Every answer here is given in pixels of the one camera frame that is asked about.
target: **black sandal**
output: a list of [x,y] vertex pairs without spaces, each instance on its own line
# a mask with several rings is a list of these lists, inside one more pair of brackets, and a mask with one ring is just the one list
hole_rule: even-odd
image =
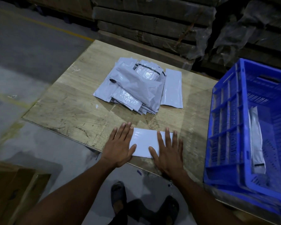
[[121,200],[123,202],[123,206],[125,208],[127,205],[127,196],[126,196],[125,186],[122,181],[118,181],[117,183],[113,184],[111,187],[112,208],[113,208],[113,205],[119,200]]
[[174,224],[179,213],[179,203],[172,196],[167,196],[157,212],[159,221],[165,224],[166,217],[169,216]]

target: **hand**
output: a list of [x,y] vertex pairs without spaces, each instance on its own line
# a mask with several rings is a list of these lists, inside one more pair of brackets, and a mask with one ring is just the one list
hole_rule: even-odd
[[174,131],[173,142],[171,143],[169,128],[165,129],[165,145],[159,131],[157,132],[157,139],[159,144],[159,157],[152,147],[149,147],[150,154],[158,169],[173,179],[175,175],[184,171],[182,157],[183,141],[180,139],[179,146],[177,145],[177,132]]
[[101,161],[107,162],[112,168],[123,166],[127,163],[135,152],[136,144],[129,149],[133,127],[131,122],[123,123],[119,130],[114,128],[107,143],[105,144],[101,156]]

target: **forearm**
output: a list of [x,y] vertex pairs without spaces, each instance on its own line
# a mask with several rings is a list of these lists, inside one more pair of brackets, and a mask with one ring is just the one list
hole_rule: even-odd
[[191,180],[186,171],[175,175],[173,182],[182,193],[198,225],[243,225],[232,212]]
[[45,197],[26,214],[21,224],[81,224],[112,170],[104,161],[98,161]]

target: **table surface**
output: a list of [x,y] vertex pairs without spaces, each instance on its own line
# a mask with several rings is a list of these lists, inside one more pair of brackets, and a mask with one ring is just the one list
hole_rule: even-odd
[[[152,61],[182,72],[183,109],[161,106],[156,115],[140,115],[122,105],[93,96],[120,57]],[[131,121],[134,127],[176,130],[183,139],[183,161],[189,176],[202,185],[212,88],[217,81],[160,61],[94,41],[30,108],[23,119],[102,151],[114,127]],[[134,156],[130,164],[157,175],[152,159]],[[281,218],[264,209],[207,187],[219,201],[276,224]]]

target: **gray floor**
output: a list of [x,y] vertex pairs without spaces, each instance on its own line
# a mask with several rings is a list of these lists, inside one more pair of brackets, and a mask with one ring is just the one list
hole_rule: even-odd
[[[96,39],[89,28],[43,17],[29,9],[18,9],[0,1],[0,160],[51,173],[42,195],[59,188],[97,160],[98,154],[83,145],[21,120],[21,116],[37,101],[91,41],[67,34],[36,22],[44,22]],[[180,204],[175,224],[195,224],[187,205],[173,185],[163,178],[125,164],[114,170],[103,183],[83,224],[107,224],[113,218],[110,188],[117,180],[125,183],[128,201],[141,199],[157,211],[167,195]],[[128,224],[148,224],[129,218]]]

